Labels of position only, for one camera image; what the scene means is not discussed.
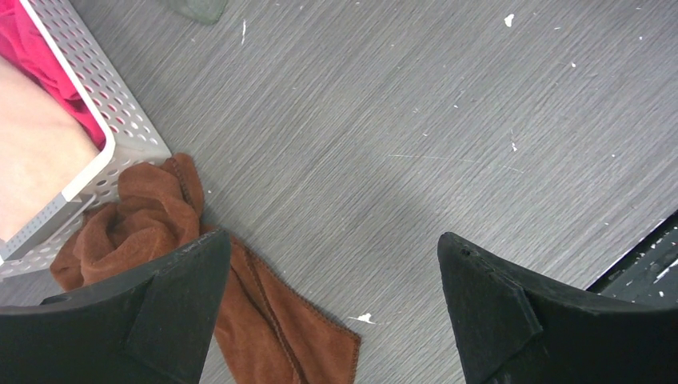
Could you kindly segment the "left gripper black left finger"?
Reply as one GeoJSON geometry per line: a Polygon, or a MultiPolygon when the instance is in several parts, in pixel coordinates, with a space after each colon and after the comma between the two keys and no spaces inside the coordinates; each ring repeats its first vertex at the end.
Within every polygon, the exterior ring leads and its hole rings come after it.
{"type": "Polygon", "coordinates": [[[94,284],[1,309],[4,383],[197,383],[229,274],[214,230],[94,284]]]}

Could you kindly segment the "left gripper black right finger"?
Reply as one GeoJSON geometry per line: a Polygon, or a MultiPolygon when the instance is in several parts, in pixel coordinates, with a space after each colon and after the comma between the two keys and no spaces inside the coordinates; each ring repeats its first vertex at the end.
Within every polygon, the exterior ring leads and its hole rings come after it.
{"type": "Polygon", "coordinates": [[[676,308],[578,289],[452,232],[437,257],[466,382],[676,382],[676,308]]]}

